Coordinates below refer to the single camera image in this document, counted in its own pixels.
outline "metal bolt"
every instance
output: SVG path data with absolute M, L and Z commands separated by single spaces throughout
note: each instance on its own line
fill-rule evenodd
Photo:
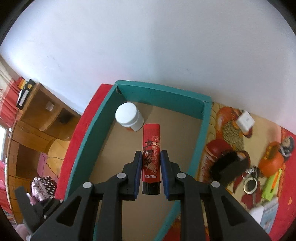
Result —
M 186 174 L 183 173 L 183 172 L 179 172 L 179 173 L 177 174 L 177 177 L 180 178 L 180 179 L 183 179 L 183 178 L 186 177 Z
M 220 187 L 220 183 L 217 182 L 217 181 L 213 181 L 213 182 L 211 183 L 211 185 L 212 185 L 212 187 L 214 187 L 214 188 L 218 188 L 218 187 Z
M 83 184 L 83 187 L 84 187 L 84 188 L 90 188 L 90 187 L 91 187 L 91 182 L 85 182 L 85 183 Z
M 117 174 L 117 177 L 118 177 L 119 179 L 123 179 L 123 178 L 126 177 L 126 174 L 125 174 L 124 172 L 121 172 L 121 173 L 118 173 L 118 174 Z

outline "polka dot fabric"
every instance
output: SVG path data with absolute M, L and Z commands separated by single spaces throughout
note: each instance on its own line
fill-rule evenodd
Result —
M 36 180 L 40 181 L 43 184 L 48 195 L 54 196 L 57 183 L 54 180 L 52 180 L 51 177 L 37 177 Z

